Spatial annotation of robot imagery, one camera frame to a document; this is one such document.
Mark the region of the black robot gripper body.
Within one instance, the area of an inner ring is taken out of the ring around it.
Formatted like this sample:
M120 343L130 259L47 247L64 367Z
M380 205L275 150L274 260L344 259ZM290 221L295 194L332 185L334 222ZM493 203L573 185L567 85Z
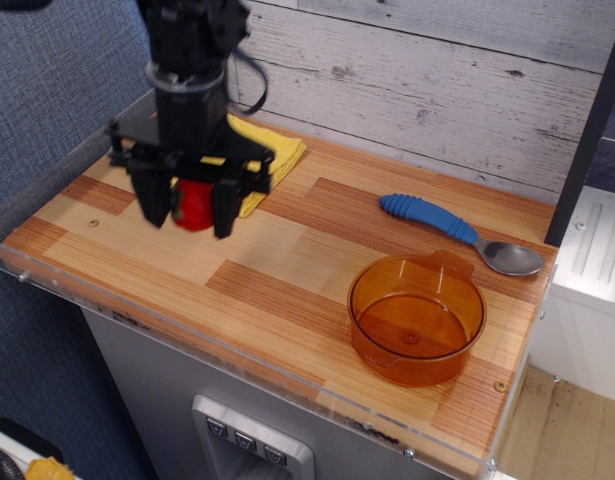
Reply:
M275 154L229 124L224 85L194 93L157 89L155 98L154 117L108 124L113 166L132 175L158 173L207 183L233 179L244 195L271 191Z

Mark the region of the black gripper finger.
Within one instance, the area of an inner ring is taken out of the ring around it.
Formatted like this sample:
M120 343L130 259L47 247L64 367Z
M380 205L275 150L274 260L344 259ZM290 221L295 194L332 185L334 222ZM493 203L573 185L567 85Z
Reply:
M240 180L221 179L213 186L212 208L214 234L224 239L232 234L235 219L239 215L243 200L252 192Z
M173 175L163 170L132 170L130 176L145 219L161 228L172 208Z

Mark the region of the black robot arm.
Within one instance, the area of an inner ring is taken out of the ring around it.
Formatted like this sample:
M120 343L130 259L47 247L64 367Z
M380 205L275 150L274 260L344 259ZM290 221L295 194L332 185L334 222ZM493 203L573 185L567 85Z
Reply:
M146 76L155 89L156 115L108 124L110 163L130 175L142 213L161 227L176 217L185 181L207 185L217 238L231 235L243 200L272 189L267 147L229 124L227 63L260 67L239 48L247 37L248 8L240 1L141 1L151 59Z

